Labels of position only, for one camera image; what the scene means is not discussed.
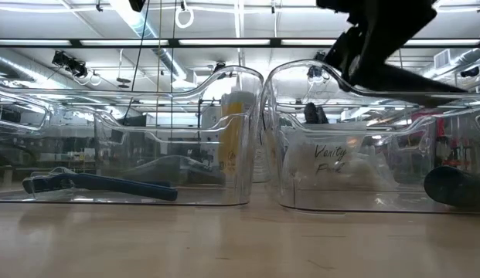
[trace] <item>black cylinder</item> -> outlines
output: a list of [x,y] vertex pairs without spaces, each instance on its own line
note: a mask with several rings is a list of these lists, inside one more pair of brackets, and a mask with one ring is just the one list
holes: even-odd
[[427,174],[425,192],[434,201],[457,207],[480,206],[480,177],[440,166]]

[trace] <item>wooden table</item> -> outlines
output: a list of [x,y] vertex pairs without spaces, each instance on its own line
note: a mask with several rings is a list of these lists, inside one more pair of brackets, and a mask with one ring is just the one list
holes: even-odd
[[480,216],[0,204],[0,278],[480,277]]

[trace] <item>fluorescent light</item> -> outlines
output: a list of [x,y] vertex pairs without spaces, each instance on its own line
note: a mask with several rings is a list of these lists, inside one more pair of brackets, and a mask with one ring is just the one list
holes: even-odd
[[169,44],[167,39],[85,39],[80,43],[84,46],[167,46]]
[[71,46],[67,39],[0,39],[0,46]]
[[180,39],[182,46],[214,45],[214,46],[266,46],[269,39]]
[[478,45],[480,39],[411,39],[405,46],[473,46]]
[[332,46],[335,39],[282,39],[284,46]]

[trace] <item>ceiling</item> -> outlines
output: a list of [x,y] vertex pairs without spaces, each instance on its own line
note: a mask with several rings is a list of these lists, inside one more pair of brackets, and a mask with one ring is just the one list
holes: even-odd
[[[102,0],[103,12],[94,10],[95,0],[0,0],[0,38],[2,39],[54,39],[54,38],[104,38],[133,39],[138,36],[118,14],[111,9],[109,0]],[[189,7],[194,8],[194,20],[190,27],[179,28],[175,24],[174,0],[148,1],[149,24],[162,38],[235,38],[235,15],[232,13],[236,0],[188,0]],[[480,13],[475,12],[479,0],[445,0],[437,18],[416,38],[480,38]],[[349,24],[346,15],[315,9],[315,0],[276,0],[277,13],[271,14],[271,0],[244,0],[244,31],[242,36],[248,38],[277,37],[314,37],[336,38],[344,32]],[[53,12],[68,8],[87,8],[85,12]],[[32,12],[32,10],[50,10]],[[189,20],[186,13],[179,15],[182,23]],[[58,83],[67,88],[79,87],[68,72],[59,70],[51,63],[56,50],[18,48],[0,49],[4,55],[21,56],[23,66],[38,71],[42,75],[53,75]],[[85,85],[93,90],[121,90],[116,78],[133,80],[133,86],[127,90],[170,91],[172,78],[159,64],[158,57],[150,49],[125,49],[119,67],[118,49],[65,49],[68,54],[87,63],[89,69],[95,70],[103,81],[98,86]],[[244,66],[253,68],[265,77],[276,66],[297,59],[310,59],[317,51],[327,49],[269,49],[245,48]],[[443,49],[402,49],[394,53],[388,63],[402,66],[408,70],[419,70],[434,61],[434,55]],[[193,70],[197,80],[204,81],[218,61],[227,65],[237,65],[238,51],[232,48],[207,49],[172,49],[172,57],[181,61],[186,68]]]

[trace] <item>clear plastic bin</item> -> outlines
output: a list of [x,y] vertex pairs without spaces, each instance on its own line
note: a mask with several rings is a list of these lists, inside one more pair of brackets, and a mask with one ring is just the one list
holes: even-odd
[[[313,67],[320,74],[312,78]],[[312,60],[279,66],[266,81],[262,141],[268,188],[281,205],[480,212],[436,202],[424,190],[424,179],[439,166],[480,178],[480,94],[428,93],[427,101],[453,101],[425,108],[404,101],[419,93],[347,93],[339,84],[350,87],[330,66]],[[323,107],[329,123],[307,124],[314,116],[308,110],[305,118],[307,103]]]
[[0,202],[248,203],[262,86],[228,66],[186,93],[0,87]]

